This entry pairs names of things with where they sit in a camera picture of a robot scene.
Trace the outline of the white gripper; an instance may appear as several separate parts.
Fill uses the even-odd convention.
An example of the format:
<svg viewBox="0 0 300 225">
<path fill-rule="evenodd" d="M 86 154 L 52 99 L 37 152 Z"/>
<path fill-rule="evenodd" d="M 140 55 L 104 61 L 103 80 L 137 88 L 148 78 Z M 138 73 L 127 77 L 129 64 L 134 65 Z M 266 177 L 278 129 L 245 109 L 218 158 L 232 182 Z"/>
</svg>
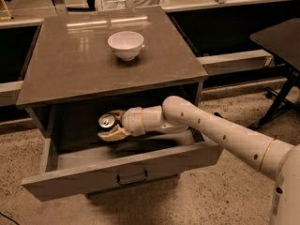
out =
<svg viewBox="0 0 300 225">
<path fill-rule="evenodd" d="M 99 132 L 97 135 L 104 142 L 117 142 L 124 140 L 128 134 L 137 137 L 144 134 L 143 109 L 141 107 L 108 112 L 110 122 L 122 122 L 122 126 L 116 125 L 109 131 Z"/>
</svg>

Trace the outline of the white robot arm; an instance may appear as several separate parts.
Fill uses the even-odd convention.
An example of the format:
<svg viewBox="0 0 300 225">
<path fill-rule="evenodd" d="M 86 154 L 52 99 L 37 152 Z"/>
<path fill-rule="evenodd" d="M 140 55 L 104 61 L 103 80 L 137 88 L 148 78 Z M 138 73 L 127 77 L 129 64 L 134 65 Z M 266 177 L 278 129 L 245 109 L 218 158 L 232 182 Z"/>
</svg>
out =
<svg viewBox="0 0 300 225">
<path fill-rule="evenodd" d="M 165 98 L 160 106 L 107 112 L 99 117 L 98 124 L 98 136 L 105 142 L 149 132 L 198 130 L 275 181 L 270 225 L 300 225 L 300 145 L 237 125 L 178 96 Z"/>
</svg>

